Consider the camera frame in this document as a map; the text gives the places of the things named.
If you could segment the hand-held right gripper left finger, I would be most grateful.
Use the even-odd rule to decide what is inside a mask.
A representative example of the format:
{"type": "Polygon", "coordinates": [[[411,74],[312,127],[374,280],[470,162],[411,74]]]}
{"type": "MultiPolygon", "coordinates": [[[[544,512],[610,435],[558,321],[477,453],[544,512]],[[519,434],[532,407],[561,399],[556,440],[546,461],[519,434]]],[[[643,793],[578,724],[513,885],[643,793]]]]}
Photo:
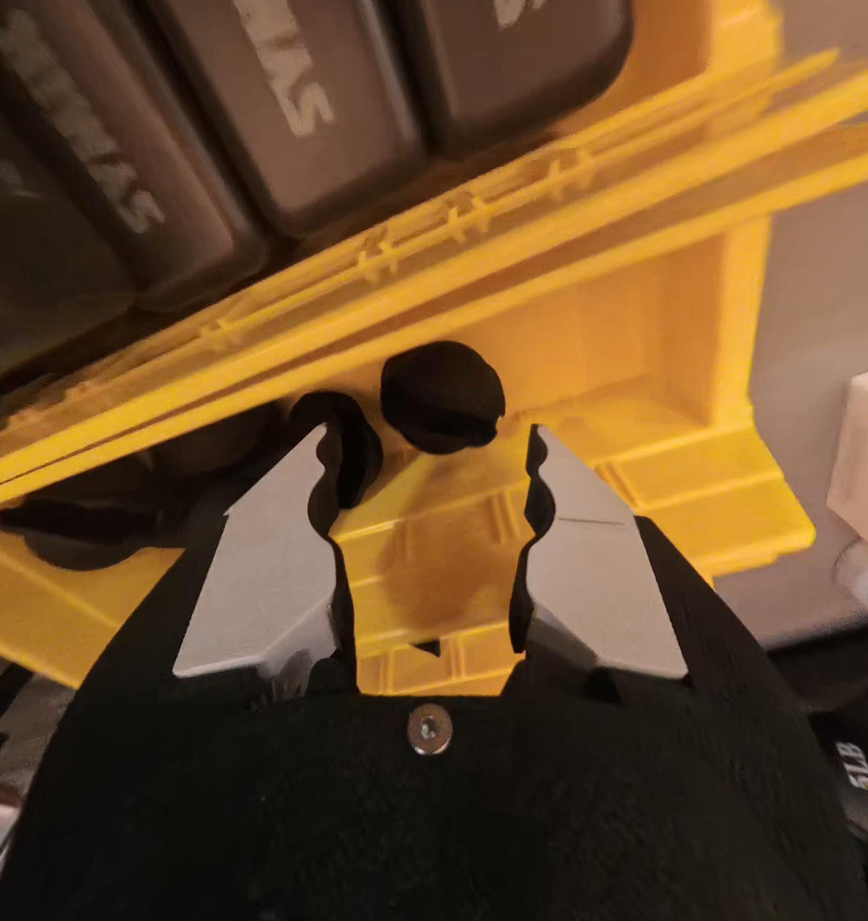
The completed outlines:
{"type": "Polygon", "coordinates": [[[332,685],[357,692],[354,605],[332,537],[343,440],[319,423],[225,512],[225,523],[173,663],[179,680],[252,670],[304,695],[332,662],[332,685]]]}

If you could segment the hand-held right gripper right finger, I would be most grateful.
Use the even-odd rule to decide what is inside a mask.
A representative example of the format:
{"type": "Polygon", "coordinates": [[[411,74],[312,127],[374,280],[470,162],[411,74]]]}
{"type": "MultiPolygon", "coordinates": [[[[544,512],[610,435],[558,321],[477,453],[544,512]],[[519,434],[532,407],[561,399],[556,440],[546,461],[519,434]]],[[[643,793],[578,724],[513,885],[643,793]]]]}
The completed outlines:
{"type": "Polygon", "coordinates": [[[688,667],[629,505],[547,426],[533,425],[520,552],[509,603],[517,654],[578,670],[679,680],[688,667]]]}

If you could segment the yellow plastic bin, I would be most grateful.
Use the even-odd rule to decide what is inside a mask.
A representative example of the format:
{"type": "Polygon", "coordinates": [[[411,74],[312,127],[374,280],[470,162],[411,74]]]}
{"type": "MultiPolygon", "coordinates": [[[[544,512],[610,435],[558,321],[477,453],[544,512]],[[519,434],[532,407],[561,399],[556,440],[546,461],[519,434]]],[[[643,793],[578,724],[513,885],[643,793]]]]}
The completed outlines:
{"type": "MultiPolygon", "coordinates": [[[[343,513],[361,688],[492,693],[523,543],[531,425],[550,427],[706,580],[808,547],[757,435],[750,363],[771,218],[868,181],[868,61],[782,66],[766,2],[714,2],[721,49],[656,95],[629,64],[583,129],[232,294],[0,425],[0,509],[260,404],[350,393],[385,460],[343,513]],[[380,408],[382,365],[468,345],[499,375],[487,446],[431,455],[380,408]]],[[[76,687],[174,549],[65,571],[0,532],[0,656],[76,687]]]]}

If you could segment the black round plastic piece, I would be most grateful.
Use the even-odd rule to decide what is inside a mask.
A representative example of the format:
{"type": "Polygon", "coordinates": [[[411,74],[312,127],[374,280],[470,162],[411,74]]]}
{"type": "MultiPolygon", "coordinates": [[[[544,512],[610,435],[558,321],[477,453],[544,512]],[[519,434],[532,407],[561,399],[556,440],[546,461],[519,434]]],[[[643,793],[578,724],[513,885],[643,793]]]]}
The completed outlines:
{"type": "Polygon", "coordinates": [[[339,507],[357,507],[383,466],[383,449],[359,403],[336,390],[316,390],[302,396],[288,415],[293,433],[304,436],[316,425],[325,424],[337,432],[341,461],[336,475],[339,507]]]}
{"type": "Polygon", "coordinates": [[[507,405],[499,375],[480,354],[441,341],[395,354],[382,365],[380,408],[409,445],[448,455],[490,444],[507,405]]]}

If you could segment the black flat plastic piece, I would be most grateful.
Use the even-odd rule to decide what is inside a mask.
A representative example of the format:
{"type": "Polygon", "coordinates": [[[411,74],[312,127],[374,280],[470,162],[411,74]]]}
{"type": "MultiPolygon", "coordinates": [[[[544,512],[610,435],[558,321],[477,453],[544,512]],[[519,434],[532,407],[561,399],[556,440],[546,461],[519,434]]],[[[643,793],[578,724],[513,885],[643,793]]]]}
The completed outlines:
{"type": "Polygon", "coordinates": [[[129,456],[44,486],[0,509],[0,531],[70,571],[104,569],[169,548],[190,507],[174,478],[129,456]]]}

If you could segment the black dumbbell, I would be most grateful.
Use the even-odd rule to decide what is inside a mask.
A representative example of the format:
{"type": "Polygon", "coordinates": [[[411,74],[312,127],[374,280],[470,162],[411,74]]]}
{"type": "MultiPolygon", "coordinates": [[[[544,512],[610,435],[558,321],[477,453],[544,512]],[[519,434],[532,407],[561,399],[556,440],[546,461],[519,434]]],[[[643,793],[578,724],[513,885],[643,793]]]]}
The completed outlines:
{"type": "Polygon", "coordinates": [[[868,724],[851,711],[814,714],[809,723],[830,766],[847,822],[868,847],[868,724]]]}

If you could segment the dark box with white print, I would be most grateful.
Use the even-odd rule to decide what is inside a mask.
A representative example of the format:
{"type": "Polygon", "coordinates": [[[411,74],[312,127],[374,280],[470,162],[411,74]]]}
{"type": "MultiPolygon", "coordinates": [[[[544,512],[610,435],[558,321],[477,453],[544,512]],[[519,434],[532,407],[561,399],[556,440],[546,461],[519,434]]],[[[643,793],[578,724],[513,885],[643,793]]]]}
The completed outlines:
{"type": "Polygon", "coordinates": [[[628,1],[395,1],[437,147],[463,157],[600,97],[634,38],[628,1]]]}
{"type": "Polygon", "coordinates": [[[128,271],[0,109],[0,378],[123,314],[128,271]]]}
{"type": "Polygon", "coordinates": [[[285,235],[373,210],[428,166],[423,120],[379,2],[147,6],[239,175],[285,235]]]}
{"type": "Polygon", "coordinates": [[[269,234],[141,2],[0,1],[0,99],[117,250],[137,305],[207,305],[269,234]]]}

